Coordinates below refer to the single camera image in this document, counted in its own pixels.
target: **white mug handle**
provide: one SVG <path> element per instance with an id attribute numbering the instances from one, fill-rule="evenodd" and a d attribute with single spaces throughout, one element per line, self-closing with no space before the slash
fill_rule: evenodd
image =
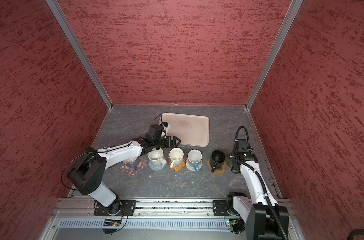
<path id="1" fill-rule="evenodd" d="M 167 163 L 167 162 L 166 162 L 166 160 L 165 160 L 165 159 L 163 159 L 163 158 L 161 158 L 161 159 L 160 159 L 160 162 L 161 162 L 163 165 L 166 165 L 166 163 Z"/>

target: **black mug handle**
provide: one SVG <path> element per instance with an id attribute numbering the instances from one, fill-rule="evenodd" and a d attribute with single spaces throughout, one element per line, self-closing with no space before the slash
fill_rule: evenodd
<path id="1" fill-rule="evenodd" d="M 217 162 L 214 162 L 214 166 L 211 168 L 212 173 L 214 172 L 216 166 L 217 166 Z"/>

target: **red textured wall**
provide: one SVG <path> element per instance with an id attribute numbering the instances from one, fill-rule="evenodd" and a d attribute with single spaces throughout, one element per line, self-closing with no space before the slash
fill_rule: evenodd
<path id="1" fill-rule="evenodd" d="M 106 112 L 46 2 L 0 1 L 0 240 L 39 237 Z"/>
<path id="2" fill-rule="evenodd" d="M 364 228 L 364 1 L 304 0 L 252 115 L 305 238 Z"/>
<path id="3" fill-rule="evenodd" d="M 115 104 L 245 104 L 291 0 L 58 0 Z"/>

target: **blue mug handle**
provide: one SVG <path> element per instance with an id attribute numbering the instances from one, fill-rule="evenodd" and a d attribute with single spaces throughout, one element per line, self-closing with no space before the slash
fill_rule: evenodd
<path id="1" fill-rule="evenodd" d="M 194 167 L 195 167 L 195 171 L 196 172 L 199 172 L 199 166 L 198 166 L 198 163 L 193 163 Z"/>

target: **mug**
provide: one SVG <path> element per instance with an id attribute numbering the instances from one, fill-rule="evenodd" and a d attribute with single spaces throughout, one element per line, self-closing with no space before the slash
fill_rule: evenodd
<path id="1" fill-rule="evenodd" d="M 195 167 L 195 171 L 199 172 L 198 164 L 202 160 L 202 153 L 196 149 L 193 149 L 187 154 L 187 159 L 189 160 L 190 164 Z"/>
<path id="2" fill-rule="evenodd" d="M 136 162 L 137 157 L 130 157 L 126 160 L 123 160 L 123 163 L 130 168 L 131 172 L 135 172 L 137 170 L 138 167 L 138 162 Z"/>
<path id="3" fill-rule="evenodd" d="M 222 151 L 215 150 L 211 154 L 210 159 L 210 166 L 211 166 L 211 172 L 214 172 L 214 170 L 220 168 L 225 161 L 225 154 Z"/>
<path id="4" fill-rule="evenodd" d="M 160 166 L 161 164 L 166 165 L 167 161 L 163 155 L 163 150 L 160 148 L 158 150 L 153 150 L 147 154 L 150 162 L 153 166 Z"/>
<path id="5" fill-rule="evenodd" d="M 175 166 L 178 166 L 182 163 L 184 153 L 183 153 L 182 149 L 176 147 L 170 151 L 169 156 L 170 156 L 170 160 L 171 160 L 170 168 L 173 169 Z"/>

